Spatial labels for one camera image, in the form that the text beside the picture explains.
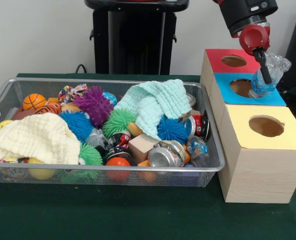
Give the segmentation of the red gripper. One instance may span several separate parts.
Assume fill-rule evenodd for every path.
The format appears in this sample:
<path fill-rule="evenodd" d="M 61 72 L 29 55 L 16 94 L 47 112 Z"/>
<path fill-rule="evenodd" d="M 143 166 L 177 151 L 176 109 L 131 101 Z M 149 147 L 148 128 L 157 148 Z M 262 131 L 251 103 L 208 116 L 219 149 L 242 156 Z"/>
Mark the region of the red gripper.
<path fill-rule="evenodd" d="M 265 52 L 270 47 L 270 24 L 249 24 L 243 28 L 239 35 L 239 43 L 242 49 L 249 55 L 253 55 L 260 64 L 260 71 L 266 85 L 272 83 L 269 69 L 266 66 Z"/>

